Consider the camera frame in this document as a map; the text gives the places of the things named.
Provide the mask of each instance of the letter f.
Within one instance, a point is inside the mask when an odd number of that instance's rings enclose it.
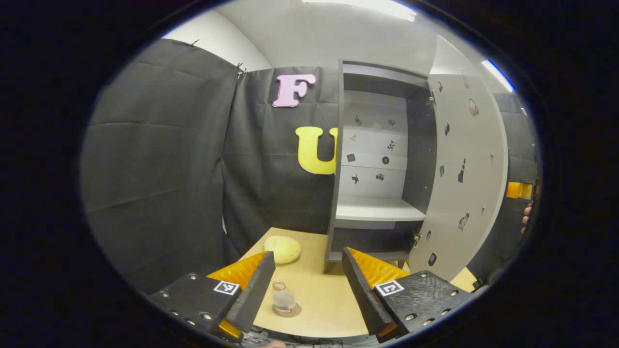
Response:
[[[295,99],[295,92],[299,97],[303,98],[308,91],[308,84],[316,83],[316,76],[312,74],[305,75],[280,75],[277,76],[279,80],[279,92],[277,99],[273,102],[273,107],[276,108],[293,108],[299,105],[299,101]]]

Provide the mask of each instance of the white shelf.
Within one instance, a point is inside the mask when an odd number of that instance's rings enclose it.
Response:
[[[423,221],[425,214],[402,199],[340,196],[336,219],[365,221]]]

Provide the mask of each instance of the black fabric backdrop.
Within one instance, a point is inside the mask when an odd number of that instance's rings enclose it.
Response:
[[[295,108],[274,108],[281,74],[314,74]],[[333,158],[338,72],[285,67],[248,72],[236,87],[223,147],[223,214],[228,236],[245,253],[271,227],[327,233],[334,175],[312,174],[298,162],[302,126],[322,128],[318,158]]]
[[[100,92],[81,158],[85,209],[104,254],[148,294],[226,265],[220,154],[235,84],[230,63],[163,39]]]

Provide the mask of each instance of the cabinet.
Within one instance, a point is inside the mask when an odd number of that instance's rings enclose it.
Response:
[[[326,270],[341,261],[345,246],[403,264],[425,218],[436,164],[427,77],[351,61],[341,61],[339,72],[340,136]]]

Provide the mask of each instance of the letter u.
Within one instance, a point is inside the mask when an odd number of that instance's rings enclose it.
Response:
[[[301,168],[314,174],[333,174],[336,167],[337,154],[337,128],[331,128],[329,134],[335,138],[333,158],[330,161],[318,159],[318,137],[322,135],[322,129],[318,127],[299,127],[295,131],[299,136],[299,164]]]

